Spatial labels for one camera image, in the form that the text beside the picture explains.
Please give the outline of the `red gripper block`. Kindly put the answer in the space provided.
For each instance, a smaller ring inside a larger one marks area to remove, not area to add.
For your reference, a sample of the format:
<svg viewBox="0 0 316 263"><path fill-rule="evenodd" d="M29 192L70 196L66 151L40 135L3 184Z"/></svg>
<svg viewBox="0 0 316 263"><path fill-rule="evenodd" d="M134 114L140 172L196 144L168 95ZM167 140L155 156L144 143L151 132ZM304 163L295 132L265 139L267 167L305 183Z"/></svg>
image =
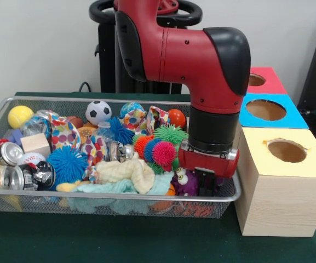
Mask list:
<svg viewBox="0 0 316 263"><path fill-rule="evenodd" d="M206 196L207 191L209 196L214 196L217 192L217 177L230 179L237 168L240 151L231 149L226 155L207 155L197 151L188 151L179 149L178 158L180 167L187 170L201 170L213 172L208 176L207 173L199 174L199 195Z"/></svg>

